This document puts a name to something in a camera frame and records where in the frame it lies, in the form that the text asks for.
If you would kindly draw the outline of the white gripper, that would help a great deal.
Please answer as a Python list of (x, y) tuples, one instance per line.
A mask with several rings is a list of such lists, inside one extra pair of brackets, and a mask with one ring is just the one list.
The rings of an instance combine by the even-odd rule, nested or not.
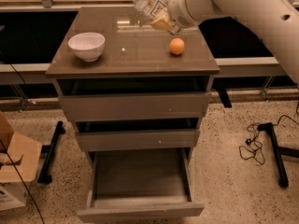
[(202, 21), (199, 8), (200, 0), (169, 0), (167, 13), (155, 18), (151, 27), (176, 35), (181, 28), (197, 26)]

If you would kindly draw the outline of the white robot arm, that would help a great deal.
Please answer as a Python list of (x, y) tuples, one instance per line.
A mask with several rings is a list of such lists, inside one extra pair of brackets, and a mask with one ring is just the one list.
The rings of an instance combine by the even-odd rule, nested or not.
[(256, 34), (299, 85), (299, 12), (288, 0), (166, 0), (168, 8), (150, 25), (158, 30), (189, 28), (230, 16)]

